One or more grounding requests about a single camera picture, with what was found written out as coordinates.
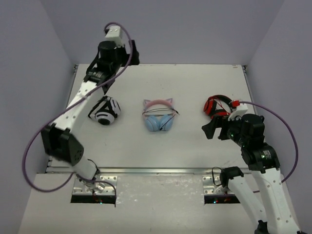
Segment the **pink blue cat-ear headphones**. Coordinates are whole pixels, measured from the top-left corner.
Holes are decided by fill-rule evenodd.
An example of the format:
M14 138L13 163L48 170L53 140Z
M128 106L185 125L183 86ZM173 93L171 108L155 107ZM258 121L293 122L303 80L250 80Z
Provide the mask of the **pink blue cat-ear headphones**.
M174 118L179 115L173 106L173 98L143 101L142 116L150 132L169 131Z

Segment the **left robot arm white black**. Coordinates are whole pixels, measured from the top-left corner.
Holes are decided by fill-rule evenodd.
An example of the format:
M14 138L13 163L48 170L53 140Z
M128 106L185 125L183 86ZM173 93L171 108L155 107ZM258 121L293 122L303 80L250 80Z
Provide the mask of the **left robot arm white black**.
M131 51L127 53L125 46L118 45L115 41L102 41L68 111L41 131L47 155L68 163L76 174L87 180L94 178L97 168L84 156L78 132L92 107L112 86L119 69L139 65L135 41L129 40L129 45Z

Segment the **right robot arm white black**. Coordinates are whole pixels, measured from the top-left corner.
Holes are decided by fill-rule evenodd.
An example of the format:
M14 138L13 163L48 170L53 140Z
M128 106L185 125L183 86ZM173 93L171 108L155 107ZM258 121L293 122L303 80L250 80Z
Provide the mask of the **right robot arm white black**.
M220 170L220 186L230 190L254 224L256 234L300 234L283 189L280 163L275 149L264 141L264 117L244 114L233 120L214 117L202 126L207 139L221 129L218 139L232 140L256 181L261 199L247 184L243 172L233 166Z

